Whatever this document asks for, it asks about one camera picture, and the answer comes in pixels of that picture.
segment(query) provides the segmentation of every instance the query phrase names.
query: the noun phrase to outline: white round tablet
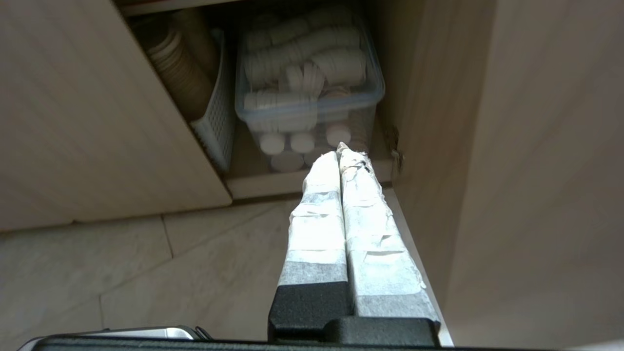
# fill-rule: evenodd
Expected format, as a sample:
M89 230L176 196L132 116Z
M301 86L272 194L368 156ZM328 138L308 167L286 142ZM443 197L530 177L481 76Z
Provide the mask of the white round tablet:
M294 172L303 166L303 157L293 151L271 156L271 167L278 172Z
M314 136L310 133L295 133L290 136L290 148L300 154L310 152L314 150Z
M330 124L325 130L325 138L327 138L327 143L333 147L338 147L339 142L349 144L349 141L351 141L351 130L348 126L341 123Z
M284 151L286 137L280 133L266 133L260 136L260 150L267 155L277 155Z
M317 158L321 157L321 155L323 154L328 153L329 151L331 151L331 148L329 146L317 146L314 148L314 150L308 152L303 157L303 159L308 166L312 166L312 164L314 163L314 161L316 161Z

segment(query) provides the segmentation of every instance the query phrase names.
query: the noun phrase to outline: cabinet door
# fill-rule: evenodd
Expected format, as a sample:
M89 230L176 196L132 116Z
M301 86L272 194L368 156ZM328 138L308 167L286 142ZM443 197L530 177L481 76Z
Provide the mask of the cabinet door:
M3 1L0 28L0 230L232 201L110 1Z
M427 1L394 186L456 345L624 335L624 3Z

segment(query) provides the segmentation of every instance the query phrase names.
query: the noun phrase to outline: wooden cabinet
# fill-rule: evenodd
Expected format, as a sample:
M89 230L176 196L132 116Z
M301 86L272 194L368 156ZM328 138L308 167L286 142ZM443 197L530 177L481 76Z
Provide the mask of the wooden cabinet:
M300 191L306 172L270 173L244 127L217 175L120 15L213 2L3 3L2 229ZM373 166L456 345L620 338L623 3L362 5L387 85Z

